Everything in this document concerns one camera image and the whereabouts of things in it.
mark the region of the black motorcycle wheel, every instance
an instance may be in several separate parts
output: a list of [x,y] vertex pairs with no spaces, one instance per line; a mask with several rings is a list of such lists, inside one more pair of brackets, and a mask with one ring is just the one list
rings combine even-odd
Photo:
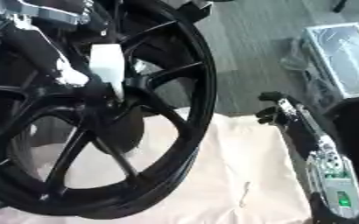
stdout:
[[[120,218],[155,205],[170,194],[187,175],[215,108],[216,74],[211,52],[197,29],[167,4],[159,0],[128,0],[124,1],[122,7],[129,15],[137,15],[141,19],[148,18],[154,22],[146,31],[130,33],[129,36],[119,38],[125,57],[149,61],[159,65],[163,70],[148,75],[135,75],[132,69],[128,69],[124,82],[125,106],[121,106],[125,109],[112,119],[115,122],[121,121],[122,117],[133,109],[146,106],[174,124],[179,132],[178,139],[162,158],[142,172],[136,172],[122,153],[111,150],[114,151],[113,157],[127,175],[125,181],[90,189],[71,189],[64,185],[53,187],[52,183],[39,181],[13,161],[14,159],[6,153],[5,143],[19,133],[13,133],[15,131],[12,129],[12,121],[6,122],[2,126],[12,131],[0,127],[0,200],[7,205],[44,215],[79,215],[94,219]],[[173,55],[175,60],[167,59],[171,52],[165,49],[166,44],[161,45],[161,41],[153,41],[155,37],[163,38],[166,34],[171,38],[165,43],[177,39],[183,43],[182,49],[187,53]],[[194,85],[194,91],[190,94],[191,109],[186,121],[153,92],[168,81],[184,77],[192,80]],[[21,88],[0,86],[2,99],[22,101],[23,95],[25,93]],[[77,105],[71,102],[67,105],[67,109],[76,107]],[[32,113],[30,115],[23,114],[24,112],[18,111],[13,119],[44,114],[42,111],[27,111]],[[73,125],[79,121],[77,117],[74,120],[73,117],[66,118],[66,121]],[[81,151],[81,148],[95,137],[100,136],[83,127],[78,129],[69,141],[76,146],[67,145],[66,148],[80,148]],[[107,144],[100,141],[94,141],[94,144],[103,151],[107,147]],[[62,164],[66,163],[69,167],[76,156],[72,154],[71,152],[70,157],[69,154],[61,155]]]

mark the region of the wheel rim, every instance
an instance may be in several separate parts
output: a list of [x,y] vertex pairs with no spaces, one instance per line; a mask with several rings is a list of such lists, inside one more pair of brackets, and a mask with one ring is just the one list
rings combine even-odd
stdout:
[[[0,148],[5,149],[4,143],[41,116],[57,116],[79,126],[45,183],[26,175],[12,163],[5,150],[1,151],[0,200],[8,205],[36,214],[83,215],[99,219],[108,218],[100,211],[110,210],[109,218],[118,218],[140,212],[159,202],[180,183],[190,169],[215,106],[215,68],[210,51],[197,30],[164,3],[132,0],[126,2],[124,7],[156,18],[161,21],[161,25],[121,40],[123,51],[130,53],[151,35],[166,30],[179,30],[178,34],[185,40],[193,55],[195,61],[192,63],[147,76],[131,76],[124,82],[125,93],[131,99],[137,99],[127,101],[127,109],[140,105],[156,109],[177,128],[178,139],[159,161],[140,173],[135,171],[121,153],[111,150],[112,156],[127,175],[126,181],[91,189],[70,189],[62,185],[63,179],[82,146],[93,141],[103,151],[107,147],[104,140],[107,136],[84,123],[78,115],[83,110],[80,105],[87,105],[89,108],[88,103],[84,102],[85,98],[75,97],[77,94],[62,90],[54,94],[42,94],[39,89],[32,90],[38,97],[31,97],[31,93],[26,94],[17,87],[1,86],[0,97],[25,102],[8,128],[0,130]],[[195,80],[192,107],[187,121],[153,93],[160,85],[180,77]],[[112,119],[116,120],[121,115],[122,113],[117,113]]]

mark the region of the motorcycle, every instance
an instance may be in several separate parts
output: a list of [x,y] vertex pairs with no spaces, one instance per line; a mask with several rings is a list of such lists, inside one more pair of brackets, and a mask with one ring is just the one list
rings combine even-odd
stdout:
[[[140,61],[159,70],[141,73]],[[187,119],[156,93],[176,80],[187,83]],[[215,97],[206,41],[188,18],[159,0],[0,0],[0,201],[43,215],[113,219],[139,213],[170,194],[191,169]],[[145,111],[167,118],[179,136],[162,158],[137,171],[125,154],[144,134]],[[45,180],[33,177],[25,151],[32,124],[42,117],[73,127]],[[64,184],[89,143],[114,158],[124,181],[89,189]]]

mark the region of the chrome part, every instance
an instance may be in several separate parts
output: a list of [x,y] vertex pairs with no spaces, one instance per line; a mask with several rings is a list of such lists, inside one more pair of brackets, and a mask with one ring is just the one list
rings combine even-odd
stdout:
[[286,98],[279,100],[278,106],[290,121],[298,121],[297,109]]
[[69,25],[86,24],[89,22],[89,13],[94,1],[84,0],[84,11],[79,13],[59,10],[56,8],[38,6],[27,3],[25,0],[0,0],[0,15],[26,15],[33,18],[43,18],[62,22]]

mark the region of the gray floor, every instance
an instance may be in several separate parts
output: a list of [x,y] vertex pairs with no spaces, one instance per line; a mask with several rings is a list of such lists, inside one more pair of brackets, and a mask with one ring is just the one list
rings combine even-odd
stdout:
[[[186,0],[166,0],[174,7]],[[290,40],[307,26],[359,22],[359,0],[350,0],[340,14],[334,0],[235,0],[215,3],[211,17],[197,26],[212,49],[218,69],[216,111],[228,116],[254,114],[265,107],[263,91],[300,95],[294,75],[279,63]]]

